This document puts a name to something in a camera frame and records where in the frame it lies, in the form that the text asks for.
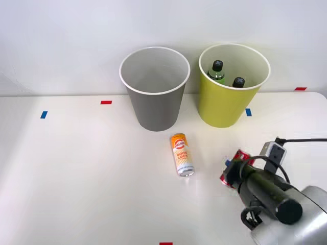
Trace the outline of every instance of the bin rim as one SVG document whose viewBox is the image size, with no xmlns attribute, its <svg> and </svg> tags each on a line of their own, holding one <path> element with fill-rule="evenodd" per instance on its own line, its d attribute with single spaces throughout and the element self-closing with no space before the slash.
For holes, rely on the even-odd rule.
<svg viewBox="0 0 327 245">
<path fill-rule="evenodd" d="M 261 82 L 261 83 L 255 85 L 255 86 L 252 86 L 252 87 L 248 87 L 248 88 L 234 88 L 234 87 L 228 87 L 228 86 L 226 86 L 226 85 L 222 85 L 222 84 L 220 84 L 220 83 L 217 83 L 215 80 L 211 79 L 211 78 L 207 75 L 207 73 L 204 72 L 204 70 L 203 70 L 203 68 L 202 68 L 202 65 L 201 65 L 202 57 L 203 57 L 203 55 L 204 55 L 208 50 L 210 50 L 211 48 L 213 48 L 213 47 L 217 47 L 217 46 L 225 46 L 225 45 L 235 45 L 235 46 L 245 47 L 245 48 L 248 48 L 249 50 L 252 50 L 252 51 L 256 52 L 258 55 L 260 55 L 260 56 L 264 59 L 264 61 L 266 61 L 267 65 L 268 65 L 268 75 L 267 75 L 267 77 L 265 78 L 265 80 L 264 80 L 263 82 Z M 239 44 L 239 43 L 220 43 L 220 44 L 215 44 L 215 45 L 212 45 L 212 46 L 206 48 L 206 49 L 202 52 L 202 54 L 200 55 L 200 58 L 199 58 L 199 68 L 200 68 L 202 74 L 203 74 L 203 75 L 204 75 L 204 76 L 205 76 L 209 81 L 213 82 L 214 84 L 216 84 L 216 85 L 218 85 L 218 86 L 220 86 L 220 87 L 227 88 L 227 89 L 231 89 L 231 90 L 252 90 L 252 89 L 255 89 L 255 88 L 261 87 L 261 86 L 262 86 L 262 85 L 263 85 L 263 84 L 264 84 L 264 83 L 269 79 L 270 74 L 271 74 L 270 63 L 269 63 L 269 61 L 267 60 L 267 58 L 266 58 L 263 54 L 261 54 L 259 51 L 255 50 L 255 49 L 253 49 L 253 48 L 251 48 L 251 47 L 248 47 L 248 46 L 246 46 L 246 45 Z"/>
<path fill-rule="evenodd" d="M 170 89 L 170 90 L 167 90 L 167 91 L 163 91 L 163 92 L 149 93 L 149 92 L 143 92 L 143 91 L 137 90 L 137 89 L 131 87 L 130 85 L 128 85 L 128 84 L 125 82 L 125 80 L 123 79 L 123 76 L 122 76 L 122 67 L 123 67 L 125 61 L 126 61 L 130 56 L 132 56 L 132 55 L 134 55 L 134 54 L 136 54 L 136 53 L 138 53 L 138 52 L 140 52 L 140 51 L 148 50 L 148 49 L 151 49 L 151 48 L 161 48 L 161 49 L 163 49 L 163 50 L 173 51 L 173 52 L 177 53 L 180 57 L 182 57 L 182 58 L 185 60 L 187 66 L 188 66 L 188 74 L 187 74 L 185 80 L 184 80 L 181 84 L 179 84 L 177 87 L 175 87 L 175 88 L 173 88 L 173 89 Z M 133 90 L 133 91 L 136 92 L 136 93 L 141 93 L 141 94 L 145 94 L 145 95 L 161 95 L 161 94 L 171 93 L 171 92 L 173 92 L 173 91 L 175 91 L 175 90 L 181 88 L 182 86 L 184 86 L 184 84 L 188 81 L 188 79 L 189 79 L 189 77 L 190 77 L 190 74 L 191 74 L 191 66 L 190 66 L 190 63 L 189 63 L 189 61 L 187 60 L 187 58 L 185 58 L 184 55 L 182 55 L 180 52 L 178 52 L 178 51 L 176 51 L 176 50 L 173 50 L 172 48 L 162 47 L 162 46 L 150 46 L 150 47 L 144 47 L 144 48 L 140 48 L 140 49 L 138 49 L 138 50 L 136 50 L 136 51 L 134 51 L 134 52 L 131 52 L 128 56 L 125 57 L 125 59 L 123 59 L 123 61 L 121 62 L 120 66 L 119 66 L 119 76 L 120 76 L 122 82 L 124 83 L 124 85 L 125 85 L 126 87 L 128 87 L 129 89 Z"/>
</svg>

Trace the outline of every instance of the gray bin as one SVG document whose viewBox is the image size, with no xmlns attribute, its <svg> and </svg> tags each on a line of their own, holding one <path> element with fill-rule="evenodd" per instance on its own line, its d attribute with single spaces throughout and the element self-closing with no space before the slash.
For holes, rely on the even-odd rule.
<svg viewBox="0 0 327 245">
<path fill-rule="evenodd" d="M 123 60 L 120 77 L 142 127 L 163 131 L 174 125 L 190 70 L 181 53 L 166 47 L 146 47 Z"/>
</svg>

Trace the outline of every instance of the yellow bin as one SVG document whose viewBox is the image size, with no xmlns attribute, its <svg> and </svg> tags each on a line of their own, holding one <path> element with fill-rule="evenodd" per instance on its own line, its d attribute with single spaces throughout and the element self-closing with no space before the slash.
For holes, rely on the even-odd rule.
<svg viewBox="0 0 327 245">
<path fill-rule="evenodd" d="M 224 85 L 207 75 L 215 60 L 224 63 Z M 260 52 L 234 43 L 207 48 L 200 56 L 199 67 L 201 70 L 199 114 L 207 124 L 217 128 L 227 128 L 236 123 L 270 76 L 270 64 Z M 232 87 L 236 77 L 245 79 L 243 88 Z"/>
</svg>

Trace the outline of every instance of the bottle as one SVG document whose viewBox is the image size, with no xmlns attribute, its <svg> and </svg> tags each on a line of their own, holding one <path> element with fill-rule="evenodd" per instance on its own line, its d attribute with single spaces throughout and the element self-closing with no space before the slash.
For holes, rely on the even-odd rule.
<svg viewBox="0 0 327 245">
<path fill-rule="evenodd" d="M 208 76 L 220 84 L 225 82 L 225 73 L 222 70 L 223 64 L 221 60 L 216 60 L 213 63 L 213 67 L 208 71 Z"/>
<path fill-rule="evenodd" d="M 234 79 L 233 87 L 234 88 L 243 88 L 245 84 L 244 78 L 237 77 Z"/>
</svg>

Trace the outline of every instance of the red can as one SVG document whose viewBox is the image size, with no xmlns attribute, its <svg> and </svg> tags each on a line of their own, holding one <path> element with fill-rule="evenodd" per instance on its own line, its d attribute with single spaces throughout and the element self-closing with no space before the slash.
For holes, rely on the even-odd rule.
<svg viewBox="0 0 327 245">
<path fill-rule="evenodd" d="M 235 154 L 234 157 L 233 157 L 233 160 L 236 160 L 236 159 L 247 160 L 247 159 L 249 159 L 250 157 L 251 157 L 250 154 L 246 153 L 245 151 L 243 151 L 243 150 L 241 150 L 241 149 L 238 149 L 238 151 L 236 152 L 236 154 Z M 251 165 L 251 166 L 253 166 L 253 164 L 254 164 L 254 160 L 249 161 L 248 164 Z M 224 185 L 227 185 L 227 186 L 233 188 L 230 184 L 227 183 L 227 181 L 225 180 L 225 177 L 224 177 L 223 174 L 220 176 L 220 180 L 221 180 L 221 182 L 222 182 Z"/>
</svg>

